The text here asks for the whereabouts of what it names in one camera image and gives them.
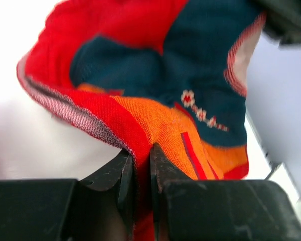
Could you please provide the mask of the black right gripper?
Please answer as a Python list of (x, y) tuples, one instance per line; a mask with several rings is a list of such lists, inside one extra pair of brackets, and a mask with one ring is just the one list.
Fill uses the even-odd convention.
[(266, 12), (263, 31), (280, 46), (301, 45), (301, 0), (256, 0)]

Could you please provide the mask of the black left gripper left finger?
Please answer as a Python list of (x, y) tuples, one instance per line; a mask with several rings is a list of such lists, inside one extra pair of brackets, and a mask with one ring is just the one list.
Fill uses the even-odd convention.
[(0, 240), (128, 240), (132, 191), (124, 150), (83, 180), (0, 180)]

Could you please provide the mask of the red orange knit sweater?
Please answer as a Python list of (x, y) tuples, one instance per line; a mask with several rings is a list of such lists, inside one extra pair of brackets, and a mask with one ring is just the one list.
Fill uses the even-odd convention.
[(194, 180), (248, 174), (246, 70), (265, 24), (253, 1), (64, 1), (17, 65), (53, 115), (133, 156), (131, 240), (153, 240), (149, 153)]

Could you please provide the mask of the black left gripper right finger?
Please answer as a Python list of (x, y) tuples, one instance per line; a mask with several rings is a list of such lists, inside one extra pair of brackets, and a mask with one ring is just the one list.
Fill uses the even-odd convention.
[(156, 240), (301, 240), (287, 194), (268, 180), (195, 181), (150, 151)]

